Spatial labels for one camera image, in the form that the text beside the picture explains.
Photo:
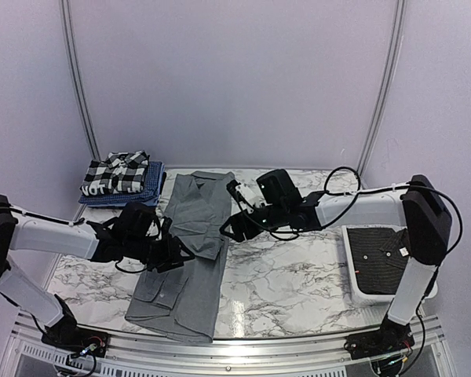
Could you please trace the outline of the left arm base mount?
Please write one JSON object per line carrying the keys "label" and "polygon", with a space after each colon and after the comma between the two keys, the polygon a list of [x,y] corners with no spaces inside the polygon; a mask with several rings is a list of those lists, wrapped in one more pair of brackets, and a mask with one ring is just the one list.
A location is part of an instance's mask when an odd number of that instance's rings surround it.
{"label": "left arm base mount", "polygon": [[42,342],[68,350],[75,358],[93,355],[104,357],[108,348],[109,334],[77,324],[58,323],[42,330]]}

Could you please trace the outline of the grey long sleeve shirt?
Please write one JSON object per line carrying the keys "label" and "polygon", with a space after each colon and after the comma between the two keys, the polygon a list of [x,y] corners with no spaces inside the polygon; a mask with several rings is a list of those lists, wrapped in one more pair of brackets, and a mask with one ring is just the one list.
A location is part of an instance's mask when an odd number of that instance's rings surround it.
{"label": "grey long sleeve shirt", "polygon": [[125,315],[127,322],[180,342],[214,337],[229,239],[220,228],[232,214],[226,186],[233,173],[179,174],[163,214],[170,234],[195,257],[168,272],[142,273]]}

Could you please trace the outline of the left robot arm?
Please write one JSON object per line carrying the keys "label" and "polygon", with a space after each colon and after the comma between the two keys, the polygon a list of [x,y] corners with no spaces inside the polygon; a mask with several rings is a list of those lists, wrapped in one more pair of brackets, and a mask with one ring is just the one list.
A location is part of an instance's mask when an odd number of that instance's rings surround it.
{"label": "left robot arm", "polygon": [[42,322],[46,339],[78,349],[83,332],[68,305],[31,280],[9,252],[43,251],[96,263],[129,258],[147,271],[162,273],[195,257],[170,234],[171,224],[171,219],[160,219],[154,208],[138,202],[128,203],[119,216],[105,222],[65,221],[14,207],[0,195],[0,295]]}

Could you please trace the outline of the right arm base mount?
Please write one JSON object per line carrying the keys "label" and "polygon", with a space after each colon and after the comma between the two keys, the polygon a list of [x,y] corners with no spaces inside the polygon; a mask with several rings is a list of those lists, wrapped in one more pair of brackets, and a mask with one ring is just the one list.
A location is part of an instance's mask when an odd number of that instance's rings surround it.
{"label": "right arm base mount", "polygon": [[376,357],[400,350],[409,350],[414,344],[410,326],[397,324],[348,335],[344,349],[353,360],[359,360],[365,357]]}

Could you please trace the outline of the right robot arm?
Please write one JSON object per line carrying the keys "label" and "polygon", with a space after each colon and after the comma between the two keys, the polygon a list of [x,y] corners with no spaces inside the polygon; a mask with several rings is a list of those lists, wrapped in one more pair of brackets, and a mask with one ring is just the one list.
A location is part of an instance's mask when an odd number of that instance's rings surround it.
{"label": "right robot arm", "polygon": [[410,322],[430,293],[439,267],[453,250],[449,243],[452,200],[434,189],[421,174],[407,183],[351,192],[332,192],[328,188],[302,196],[285,170],[260,176],[255,194],[233,180],[227,190],[239,207],[220,227],[220,233],[235,242],[252,240],[262,232],[300,236],[335,226],[396,225],[407,230],[409,260],[396,294],[375,331],[348,337],[351,350],[367,345],[389,352],[411,334]]}

